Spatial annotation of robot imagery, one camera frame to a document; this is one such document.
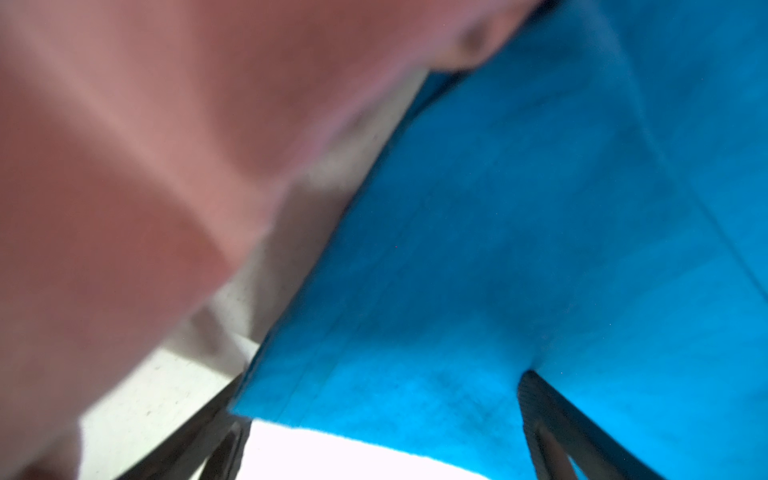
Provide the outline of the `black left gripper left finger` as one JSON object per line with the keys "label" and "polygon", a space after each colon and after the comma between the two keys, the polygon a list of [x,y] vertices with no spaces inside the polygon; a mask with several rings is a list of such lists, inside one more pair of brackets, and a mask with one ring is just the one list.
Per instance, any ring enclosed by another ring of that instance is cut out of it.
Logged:
{"label": "black left gripper left finger", "polygon": [[119,480],[232,480],[241,467],[251,421],[232,414],[243,377],[237,376]]}

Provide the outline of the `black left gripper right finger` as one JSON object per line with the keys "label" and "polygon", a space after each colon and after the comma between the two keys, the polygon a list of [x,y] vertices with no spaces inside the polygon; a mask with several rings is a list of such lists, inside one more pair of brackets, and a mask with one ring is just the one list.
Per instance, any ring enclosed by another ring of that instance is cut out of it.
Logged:
{"label": "black left gripper right finger", "polygon": [[535,371],[517,386],[523,432],[538,479],[659,479]]}

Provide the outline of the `blue t shirt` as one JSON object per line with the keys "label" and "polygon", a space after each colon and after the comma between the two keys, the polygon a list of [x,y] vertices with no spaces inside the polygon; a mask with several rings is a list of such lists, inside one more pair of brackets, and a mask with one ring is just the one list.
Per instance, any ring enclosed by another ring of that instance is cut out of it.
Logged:
{"label": "blue t shirt", "polygon": [[767,5],[560,1],[428,78],[236,413],[532,472],[537,372],[669,479],[767,475]]}

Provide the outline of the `pink folded t shirt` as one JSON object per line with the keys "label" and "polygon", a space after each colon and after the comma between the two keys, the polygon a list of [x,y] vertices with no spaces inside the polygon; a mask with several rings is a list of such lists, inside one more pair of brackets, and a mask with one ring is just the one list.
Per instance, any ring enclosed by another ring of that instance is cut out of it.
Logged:
{"label": "pink folded t shirt", "polygon": [[78,421],[245,262],[413,68],[533,1],[5,1],[1,475],[68,479]]}

